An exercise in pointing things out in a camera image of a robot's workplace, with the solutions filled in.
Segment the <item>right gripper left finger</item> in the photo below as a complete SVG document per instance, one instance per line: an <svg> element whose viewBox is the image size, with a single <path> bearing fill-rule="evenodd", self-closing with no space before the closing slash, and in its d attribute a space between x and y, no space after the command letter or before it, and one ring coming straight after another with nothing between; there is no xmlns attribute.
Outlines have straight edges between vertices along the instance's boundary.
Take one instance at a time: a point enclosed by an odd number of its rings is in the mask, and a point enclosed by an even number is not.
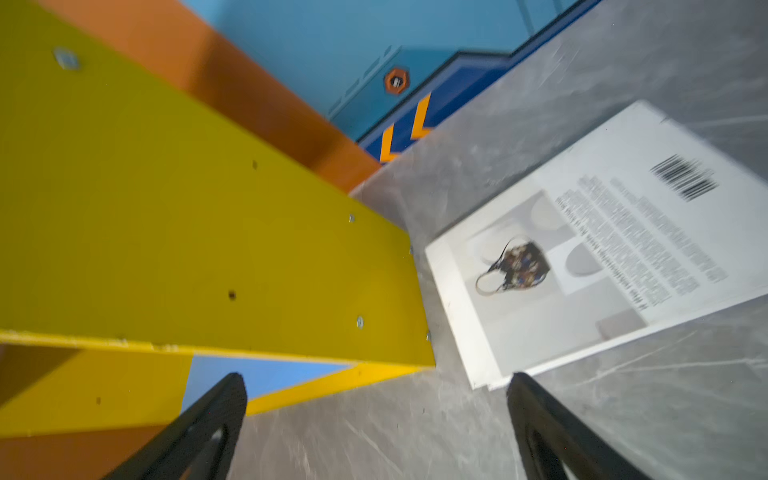
<svg viewBox="0 0 768 480"><path fill-rule="evenodd" d="M230 373L108 479L225 479L245 418L243 377Z"/></svg>

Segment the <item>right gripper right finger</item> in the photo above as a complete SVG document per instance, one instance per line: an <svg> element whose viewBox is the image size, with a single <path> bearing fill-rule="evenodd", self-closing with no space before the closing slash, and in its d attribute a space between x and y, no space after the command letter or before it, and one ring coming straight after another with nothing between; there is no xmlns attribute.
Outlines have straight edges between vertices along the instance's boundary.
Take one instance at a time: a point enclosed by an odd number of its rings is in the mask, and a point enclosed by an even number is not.
<svg viewBox="0 0 768 480"><path fill-rule="evenodd" d="M517 372L507 406L529 479L646 479L530 375Z"/></svg>

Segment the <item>grey white photo book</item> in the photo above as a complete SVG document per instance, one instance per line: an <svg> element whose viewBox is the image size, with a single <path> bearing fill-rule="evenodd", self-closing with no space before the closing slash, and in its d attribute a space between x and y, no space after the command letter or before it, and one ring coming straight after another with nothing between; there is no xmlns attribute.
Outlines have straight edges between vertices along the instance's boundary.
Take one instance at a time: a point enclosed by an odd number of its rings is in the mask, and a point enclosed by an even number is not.
<svg viewBox="0 0 768 480"><path fill-rule="evenodd" d="M426 247L494 390L764 296L767 183L637 101Z"/></svg>

